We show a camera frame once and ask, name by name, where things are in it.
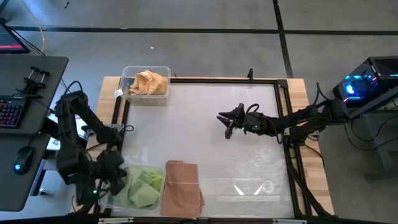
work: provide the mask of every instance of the white tabletop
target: white tabletop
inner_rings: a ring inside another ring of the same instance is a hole
[[[234,129],[224,138],[218,112],[259,103],[276,116],[275,91],[267,84],[172,83],[167,107],[131,106],[122,155],[136,164],[165,168],[169,160],[198,165],[205,199],[203,217],[294,217],[284,150],[275,138]],[[113,211],[112,216],[159,216]]]

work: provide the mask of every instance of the black desk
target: black desk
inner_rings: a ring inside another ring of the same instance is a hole
[[[39,101],[50,106],[67,63],[66,57],[0,55],[0,95],[11,95],[16,93],[15,88],[23,88],[23,77],[29,75],[29,67],[33,65],[52,74],[45,78],[46,88],[38,91],[43,96]],[[21,127],[29,125],[34,130],[40,130],[46,114],[46,107],[32,101]],[[50,136],[40,134],[33,139],[30,145],[36,150],[32,167],[25,175],[16,175],[12,169],[14,158],[17,151],[28,144],[32,134],[18,129],[11,131],[12,134],[5,134],[4,129],[0,131],[0,211],[18,212],[24,208]]]

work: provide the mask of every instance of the monitor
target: monitor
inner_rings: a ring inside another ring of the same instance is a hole
[[[11,30],[0,22],[0,54],[29,53],[30,50],[16,37]]]

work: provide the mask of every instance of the computer mouse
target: computer mouse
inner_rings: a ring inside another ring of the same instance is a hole
[[[33,153],[35,149],[25,146],[19,149],[14,162],[14,172],[18,175],[26,174],[32,165]]]

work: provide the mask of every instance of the crumpled paper bag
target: crumpled paper bag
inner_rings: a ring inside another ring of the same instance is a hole
[[[136,74],[129,89],[131,95],[164,95],[166,91],[167,78],[150,70]]]

